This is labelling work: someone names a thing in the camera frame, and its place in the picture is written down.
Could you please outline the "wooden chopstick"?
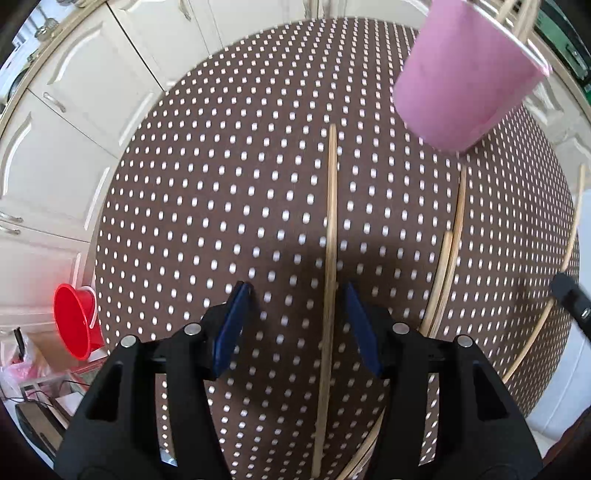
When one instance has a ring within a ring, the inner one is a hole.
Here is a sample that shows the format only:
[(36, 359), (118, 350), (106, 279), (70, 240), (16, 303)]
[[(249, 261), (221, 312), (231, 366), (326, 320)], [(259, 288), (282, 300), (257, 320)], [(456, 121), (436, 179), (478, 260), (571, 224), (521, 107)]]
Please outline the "wooden chopstick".
[(513, 33), (523, 44), (528, 42), (528, 38), (534, 29), (540, 5), (541, 0), (523, 0), (521, 2)]
[(512, 12), (517, 0), (504, 0), (496, 15), (496, 20), (503, 23)]
[(430, 335), (430, 331), (435, 320), (436, 310), (443, 291), (445, 276), (452, 252), (453, 237), (454, 235), (452, 231), (446, 231), (443, 237), (443, 243), (435, 273), (434, 282), (430, 292), (429, 301), (427, 309), (425, 311), (423, 322), (420, 327), (421, 334), (426, 337)]
[(317, 421), (315, 421), (315, 444), (312, 455), (311, 477), (322, 474), (322, 452), (327, 435), (329, 389), (332, 376), (332, 345), (334, 344), (335, 294), (338, 281), (338, 128), (329, 126), (328, 177), (327, 177), (327, 234), (325, 239), (325, 289), (322, 304), (322, 349), (320, 382), (318, 383)]
[[(460, 239), (464, 225), (466, 190), (467, 167), (463, 166), (460, 174), (460, 185), (453, 230), (445, 232), (428, 306), (419, 328), (419, 332), (428, 338), (436, 337), (443, 319), (443, 309), (448, 303), (451, 291), (451, 278), (455, 273), (460, 249)], [(355, 476), (356, 473), (359, 473), (363, 466), (369, 463), (370, 455), (378, 440), (385, 413), (386, 408), (383, 408), (366, 439), (363, 440), (363, 443), (359, 449), (356, 450), (355, 455), (349, 460), (349, 463), (346, 464), (346, 467), (342, 469), (341, 473), (339, 473), (339, 476), (337, 477), (338, 480), (353, 479), (353, 476)]]
[(546, 305), (542, 311), (542, 314), (540, 315), (538, 321), (536, 322), (534, 329), (531, 332), (531, 335), (529, 336), (528, 340), (525, 342), (522, 350), (517, 355), (515, 361), (511, 365), (511, 367), (505, 373), (505, 375), (503, 377), (503, 382), (505, 384), (507, 384), (511, 380), (513, 375), (517, 372), (517, 370), (521, 366), (522, 362), (528, 356), (530, 350), (532, 349), (532, 347), (534, 346), (535, 342), (537, 341), (539, 335), (541, 334), (542, 329), (545, 326), (546, 321), (548, 320), (552, 309), (554, 308), (554, 305), (557, 303), (557, 297), (555, 294), (555, 290), (557, 289), (557, 286), (559, 286), (558, 289), (561, 289), (560, 284), (563, 283), (563, 277), (565, 276), (567, 268), (569, 267), (570, 260), (572, 258), (572, 254), (574, 251), (575, 240), (577, 239), (578, 226), (580, 223), (582, 204), (583, 204), (583, 192), (584, 192), (585, 183), (586, 183), (586, 170), (587, 170), (587, 168), (586, 168), (585, 164), (581, 164), (579, 166), (575, 210), (574, 210), (574, 214), (573, 214), (572, 225), (570, 228), (570, 234), (569, 234), (569, 238), (568, 238), (568, 242), (567, 242), (567, 246), (566, 246), (566, 250), (564, 253), (564, 258), (562, 260), (561, 266), (560, 266), (558, 272), (554, 275), (554, 277), (550, 283), (549, 299), (546, 302)]

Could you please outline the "red plastic bucket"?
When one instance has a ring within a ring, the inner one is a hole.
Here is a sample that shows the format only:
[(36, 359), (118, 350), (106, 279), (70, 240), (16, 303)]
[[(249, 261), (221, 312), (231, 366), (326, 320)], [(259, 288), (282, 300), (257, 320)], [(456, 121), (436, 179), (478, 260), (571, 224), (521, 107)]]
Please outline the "red plastic bucket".
[(97, 297), (90, 286), (60, 284), (53, 296), (53, 318), (61, 341), (75, 359), (87, 361), (104, 346)]

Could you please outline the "pink cylindrical utensil holder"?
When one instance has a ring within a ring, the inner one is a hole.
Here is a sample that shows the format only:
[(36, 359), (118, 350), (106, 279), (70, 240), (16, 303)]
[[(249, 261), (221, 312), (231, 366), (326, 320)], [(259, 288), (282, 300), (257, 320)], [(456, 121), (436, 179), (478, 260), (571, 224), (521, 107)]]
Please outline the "pink cylindrical utensil holder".
[(521, 43), (477, 1), (435, 1), (394, 84), (407, 127), (432, 147), (465, 151), (551, 73), (537, 47)]

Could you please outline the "green electric grill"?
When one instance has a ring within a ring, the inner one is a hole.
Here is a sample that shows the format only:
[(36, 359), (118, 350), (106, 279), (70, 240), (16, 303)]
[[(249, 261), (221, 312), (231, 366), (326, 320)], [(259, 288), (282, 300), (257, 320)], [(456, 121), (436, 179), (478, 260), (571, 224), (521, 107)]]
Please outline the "green electric grill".
[(590, 100), (590, 2), (542, 1), (535, 31)]

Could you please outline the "brown polka dot tablecloth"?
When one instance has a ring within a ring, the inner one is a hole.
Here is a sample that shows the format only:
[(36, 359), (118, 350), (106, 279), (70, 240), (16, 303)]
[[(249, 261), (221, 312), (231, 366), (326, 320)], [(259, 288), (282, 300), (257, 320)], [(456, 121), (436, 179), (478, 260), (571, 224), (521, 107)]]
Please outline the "brown polka dot tablecloth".
[(513, 110), (463, 154), (410, 132), (391, 90), (416, 39), (390, 22), (281, 25), (225, 47), (166, 92), (131, 138), (96, 254), (108, 348), (166, 337), (245, 281), (256, 317), (207, 387), (237, 479), (307, 479), (318, 408), (329, 127), (339, 133), (338, 270), (363, 298), (419, 326), (442, 241), (467, 189), (460, 253), (437, 335), (474, 338), (524, 413), (570, 330), (532, 336), (562, 264), (573, 200), (532, 115)]

